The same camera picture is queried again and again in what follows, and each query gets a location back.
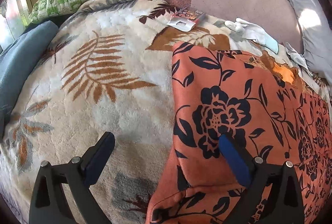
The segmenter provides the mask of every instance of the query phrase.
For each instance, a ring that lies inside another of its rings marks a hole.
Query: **blue gripper pad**
[[[239,152],[239,148],[235,144],[235,141],[230,140],[233,139],[225,134],[221,135],[219,138],[219,150],[233,171],[238,183],[248,188],[252,181],[252,167],[250,163],[248,163],[248,160],[246,161],[243,158],[243,155]]]

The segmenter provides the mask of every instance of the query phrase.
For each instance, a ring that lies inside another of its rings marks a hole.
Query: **mauve upholstered surface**
[[[279,43],[289,42],[299,53],[303,45],[298,20],[288,0],[166,0],[179,7],[191,5],[207,14],[260,25]]]

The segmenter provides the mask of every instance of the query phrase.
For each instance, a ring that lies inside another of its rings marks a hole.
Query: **silver screw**
[[[261,157],[256,157],[255,162],[258,163],[258,164],[262,164],[264,161]]]
[[[75,163],[79,163],[80,160],[81,160],[80,157],[73,157],[73,158],[71,159],[71,162],[75,164]]]
[[[293,167],[293,163],[290,161],[286,161],[286,166],[291,168]]]
[[[48,162],[47,160],[43,160],[43,161],[40,163],[40,166],[42,166],[42,167],[46,167],[48,164],[49,164],[49,162]]]

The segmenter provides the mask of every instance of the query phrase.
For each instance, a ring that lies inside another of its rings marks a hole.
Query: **orange cloth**
[[[218,138],[225,132],[253,157],[280,165],[293,162],[305,223],[312,222],[332,180],[327,104],[302,83],[285,83],[247,52],[210,51],[180,42],[173,47],[172,64],[173,147],[150,200],[146,224],[225,220],[244,191],[218,149]],[[250,223],[259,219],[269,190]]]

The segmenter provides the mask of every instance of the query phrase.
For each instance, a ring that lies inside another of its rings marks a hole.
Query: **beige blanket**
[[[188,33],[167,27],[174,11],[162,0],[92,0],[62,26],[26,80],[0,144],[0,193],[22,223],[40,162],[81,156],[105,131],[114,133],[116,148],[90,190],[112,223],[144,223],[172,143],[172,45],[262,55],[211,16]],[[268,52],[296,66],[283,46],[278,55]],[[329,103],[326,87],[299,73]]]

